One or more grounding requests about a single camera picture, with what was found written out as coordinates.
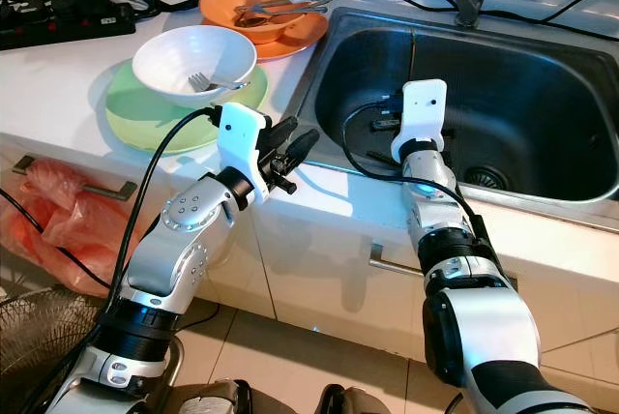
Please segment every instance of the fork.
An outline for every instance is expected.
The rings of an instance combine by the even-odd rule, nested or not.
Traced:
[[[188,82],[192,87],[195,93],[200,92],[210,92],[211,90],[215,90],[216,88],[223,87],[228,90],[240,90],[241,88],[249,85],[249,82],[228,82],[225,80],[218,80],[217,82],[212,82],[206,75],[203,73],[197,73],[190,75],[188,78]]]

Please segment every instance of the green plate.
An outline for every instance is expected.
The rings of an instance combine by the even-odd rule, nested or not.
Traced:
[[[258,109],[267,94],[267,76],[256,66],[248,80],[250,85],[222,102]],[[107,90],[105,114],[109,127],[118,138],[140,150],[155,151],[167,133],[192,111],[142,85],[133,75],[131,60],[121,66]],[[217,132],[206,117],[200,116],[172,138],[165,153],[181,153],[208,145],[217,139]]]

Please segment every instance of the orange plate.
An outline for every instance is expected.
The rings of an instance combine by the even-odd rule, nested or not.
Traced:
[[[202,20],[203,25],[209,23],[206,19]],[[324,16],[310,13],[286,27],[283,35],[274,42],[257,44],[255,49],[258,53],[258,60],[280,59],[303,51],[318,42],[328,28],[329,21]]]

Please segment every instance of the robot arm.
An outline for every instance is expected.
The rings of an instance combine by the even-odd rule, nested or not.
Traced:
[[[392,154],[405,176],[454,191],[456,178],[439,152],[446,89],[441,80],[404,86],[401,132]],[[477,413],[593,412],[540,374],[533,316],[503,274],[481,218],[467,219],[452,198],[429,186],[406,183],[402,194],[425,275],[426,360],[434,373],[459,387]]]
[[[227,103],[221,112],[218,148],[222,171],[207,174],[168,199],[155,227],[135,249],[119,299],[99,318],[100,331],[82,351],[46,412],[138,412],[165,371],[165,353],[181,315],[208,264],[223,250],[241,211],[264,202],[307,156],[316,130],[281,154],[295,118],[276,126],[257,111]]]

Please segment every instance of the red plastic bag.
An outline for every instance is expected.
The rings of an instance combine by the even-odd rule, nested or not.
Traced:
[[[84,192],[88,180],[57,161],[36,160],[26,170],[14,198],[44,228],[43,235],[9,202],[0,201],[0,241],[9,251],[46,269],[78,293],[105,296],[107,289],[93,281],[55,247],[69,250],[106,283],[129,218],[120,201]],[[137,225],[127,258],[143,230]]]

